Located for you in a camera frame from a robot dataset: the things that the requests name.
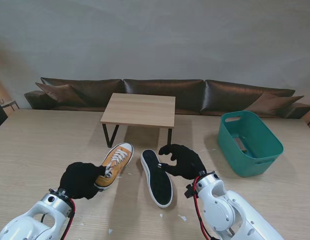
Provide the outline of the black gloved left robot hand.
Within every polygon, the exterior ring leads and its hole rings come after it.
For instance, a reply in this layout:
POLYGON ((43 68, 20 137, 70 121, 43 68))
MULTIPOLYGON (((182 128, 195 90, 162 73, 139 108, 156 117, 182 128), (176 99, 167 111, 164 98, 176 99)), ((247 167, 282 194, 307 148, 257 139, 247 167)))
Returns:
POLYGON ((58 189, 65 190, 71 199, 91 199, 99 189, 94 185, 99 176, 105 175, 106 167, 92 163, 74 162, 70 164, 60 179, 58 189))

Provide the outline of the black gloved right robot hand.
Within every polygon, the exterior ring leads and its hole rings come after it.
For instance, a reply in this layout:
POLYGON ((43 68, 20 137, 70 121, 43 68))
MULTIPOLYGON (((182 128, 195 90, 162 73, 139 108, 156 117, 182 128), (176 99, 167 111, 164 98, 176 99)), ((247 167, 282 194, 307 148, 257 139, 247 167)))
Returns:
POLYGON ((184 145, 168 144, 160 148, 159 155, 171 154, 171 161, 176 161, 176 165, 161 163, 159 168, 173 176, 180 176, 187 180, 194 180, 200 173, 206 174, 199 155, 184 145))

